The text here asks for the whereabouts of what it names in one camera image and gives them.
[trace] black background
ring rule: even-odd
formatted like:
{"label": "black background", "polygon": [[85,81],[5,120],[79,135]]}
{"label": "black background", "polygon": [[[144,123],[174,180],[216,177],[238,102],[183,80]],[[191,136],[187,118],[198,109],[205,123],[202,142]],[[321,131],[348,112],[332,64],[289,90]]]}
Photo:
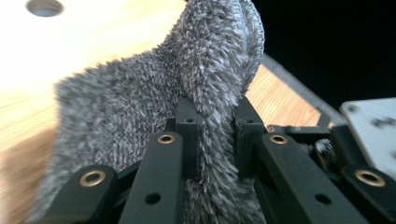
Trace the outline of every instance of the black background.
{"label": "black background", "polygon": [[396,1],[253,0],[265,52],[334,108],[396,96]]}

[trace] white plastic part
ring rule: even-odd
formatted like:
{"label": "white plastic part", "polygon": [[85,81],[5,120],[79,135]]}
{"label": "white plastic part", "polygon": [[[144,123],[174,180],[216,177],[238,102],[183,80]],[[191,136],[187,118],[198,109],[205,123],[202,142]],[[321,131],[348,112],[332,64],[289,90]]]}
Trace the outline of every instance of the white plastic part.
{"label": "white plastic part", "polygon": [[341,112],[369,165],[396,180],[396,98],[345,102]]}

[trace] fuzzy fabric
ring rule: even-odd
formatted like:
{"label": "fuzzy fabric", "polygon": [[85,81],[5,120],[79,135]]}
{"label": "fuzzy fabric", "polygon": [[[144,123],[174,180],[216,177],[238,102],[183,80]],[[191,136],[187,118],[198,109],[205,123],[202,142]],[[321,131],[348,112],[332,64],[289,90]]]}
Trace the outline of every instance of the fuzzy fabric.
{"label": "fuzzy fabric", "polygon": [[78,169],[96,163],[120,171],[140,160],[186,93],[203,126],[202,178],[186,182],[184,222],[264,223],[252,181],[237,179],[232,125],[263,42],[249,0],[190,0],[158,48],[59,83],[60,135],[29,220],[45,214]]}

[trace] metal grommet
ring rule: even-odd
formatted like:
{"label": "metal grommet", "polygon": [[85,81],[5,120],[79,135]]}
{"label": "metal grommet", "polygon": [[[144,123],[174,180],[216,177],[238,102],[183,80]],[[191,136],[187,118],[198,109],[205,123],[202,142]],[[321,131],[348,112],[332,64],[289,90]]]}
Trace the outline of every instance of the metal grommet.
{"label": "metal grommet", "polygon": [[172,134],[163,134],[158,137],[158,142],[162,144],[169,144],[175,141],[175,137]]}
{"label": "metal grommet", "polygon": [[374,186],[384,187],[386,185],[384,178],[367,170],[357,170],[355,176],[363,183]]}
{"label": "metal grommet", "polygon": [[82,187],[90,188],[100,184],[106,177],[106,173],[101,170],[92,170],[86,173],[79,180]]}
{"label": "metal grommet", "polygon": [[280,145],[288,143],[288,139],[281,135],[271,135],[270,140],[271,140],[271,142],[277,143]]}

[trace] wooden table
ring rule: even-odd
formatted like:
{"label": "wooden table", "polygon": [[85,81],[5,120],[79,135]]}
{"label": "wooden table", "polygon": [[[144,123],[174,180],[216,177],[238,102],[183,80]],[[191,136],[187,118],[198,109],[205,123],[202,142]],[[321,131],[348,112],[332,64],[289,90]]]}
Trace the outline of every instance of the wooden table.
{"label": "wooden table", "polygon": [[[57,135],[53,84],[156,47],[185,6],[182,0],[62,4],[64,11],[50,18],[31,14],[25,0],[2,5],[0,223],[22,222],[35,197]],[[316,125],[320,112],[273,73],[279,67],[262,65],[247,97],[266,124]]]}

